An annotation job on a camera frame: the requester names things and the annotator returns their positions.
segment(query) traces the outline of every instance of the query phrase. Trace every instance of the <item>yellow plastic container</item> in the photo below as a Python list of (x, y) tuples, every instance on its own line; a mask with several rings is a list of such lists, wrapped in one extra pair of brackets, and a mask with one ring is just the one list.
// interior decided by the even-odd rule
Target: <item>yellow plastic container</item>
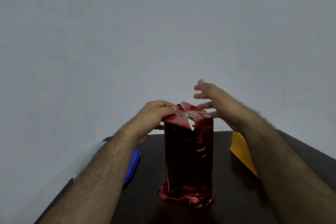
[(252, 171), (252, 173), (254, 173), (258, 177), (257, 171), (255, 170), (255, 167), (253, 165), (251, 154), (250, 154), (249, 148), (247, 147), (246, 141), (244, 137), (238, 132), (235, 132), (235, 131), (233, 132), (230, 151), (241, 162), (243, 162), (244, 165), (247, 166)]

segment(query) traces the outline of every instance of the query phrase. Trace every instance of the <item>blue object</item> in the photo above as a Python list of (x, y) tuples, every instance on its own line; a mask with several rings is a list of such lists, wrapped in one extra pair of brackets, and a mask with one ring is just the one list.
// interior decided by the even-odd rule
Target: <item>blue object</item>
[(128, 182), (128, 180), (132, 177), (135, 167), (137, 166), (137, 163), (139, 162), (139, 159), (140, 159), (140, 151), (134, 150), (132, 152), (131, 160), (129, 161), (129, 164), (128, 164), (128, 169), (127, 169), (124, 184)]

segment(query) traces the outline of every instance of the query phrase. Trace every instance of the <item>gray wall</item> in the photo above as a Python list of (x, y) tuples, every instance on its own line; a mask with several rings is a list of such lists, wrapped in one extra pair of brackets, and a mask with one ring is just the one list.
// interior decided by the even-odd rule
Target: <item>gray wall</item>
[(0, 219), (200, 78), (336, 158), (335, 40), (336, 0), (0, 0)]

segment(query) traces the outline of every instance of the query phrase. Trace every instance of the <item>dark wooden table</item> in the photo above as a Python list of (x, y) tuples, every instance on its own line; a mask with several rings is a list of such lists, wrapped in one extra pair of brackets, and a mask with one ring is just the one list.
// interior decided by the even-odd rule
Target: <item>dark wooden table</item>
[[(336, 191), (336, 160), (279, 133)], [(214, 204), (205, 209), (185, 209), (165, 203), (157, 195), (166, 177), (164, 135), (149, 135), (137, 148), (140, 162), (121, 192), (111, 223), (278, 223), (259, 179), (230, 152), (231, 139), (232, 132), (214, 133)]]

